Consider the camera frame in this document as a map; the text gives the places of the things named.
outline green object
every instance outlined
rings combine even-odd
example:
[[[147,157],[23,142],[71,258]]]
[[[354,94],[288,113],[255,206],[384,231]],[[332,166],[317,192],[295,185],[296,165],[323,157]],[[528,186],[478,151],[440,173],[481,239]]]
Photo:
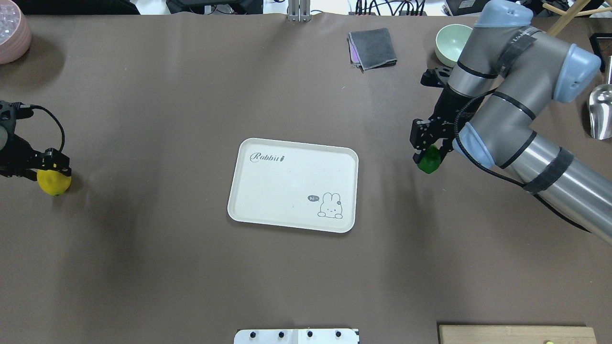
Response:
[[[419,162],[419,169],[427,174],[434,172],[442,164],[442,158],[440,157],[440,150],[435,144],[427,147],[423,159]]]

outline lemon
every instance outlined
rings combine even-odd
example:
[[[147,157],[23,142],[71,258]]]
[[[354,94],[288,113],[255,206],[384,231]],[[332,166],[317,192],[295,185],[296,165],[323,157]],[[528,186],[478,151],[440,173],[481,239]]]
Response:
[[[64,193],[72,182],[72,177],[67,177],[57,171],[38,170],[36,179],[40,188],[51,196],[59,196]]]

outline green bowl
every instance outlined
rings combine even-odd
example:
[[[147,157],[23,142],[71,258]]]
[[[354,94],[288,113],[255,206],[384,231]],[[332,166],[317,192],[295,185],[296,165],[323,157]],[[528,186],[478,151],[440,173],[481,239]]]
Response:
[[[472,28],[461,24],[451,24],[441,28],[436,35],[436,56],[440,62],[455,67],[471,33]]]

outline blue joint cover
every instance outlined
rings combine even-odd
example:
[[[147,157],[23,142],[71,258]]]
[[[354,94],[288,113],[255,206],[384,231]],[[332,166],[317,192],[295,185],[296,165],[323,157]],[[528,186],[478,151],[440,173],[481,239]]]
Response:
[[[482,139],[480,139],[480,136],[469,122],[467,122],[459,132],[459,139],[469,155],[476,159],[482,166],[491,168],[495,165],[495,161],[485,146],[485,143],[482,142]],[[453,140],[453,148],[466,157],[461,148],[459,148],[457,139]]]
[[[561,66],[553,99],[562,103],[574,100],[593,80],[601,63],[597,56],[572,44]]]
[[[514,28],[531,24],[533,12],[507,0],[491,0],[482,9],[475,28]]]

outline rabbit illustration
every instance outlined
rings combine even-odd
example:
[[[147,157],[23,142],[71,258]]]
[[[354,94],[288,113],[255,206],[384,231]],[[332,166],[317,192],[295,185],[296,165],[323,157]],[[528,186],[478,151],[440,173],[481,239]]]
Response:
[[[342,203],[340,195],[326,192],[323,195],[323,203],[318,214],[320,217],[331,217],[332,219],[342,219]]]

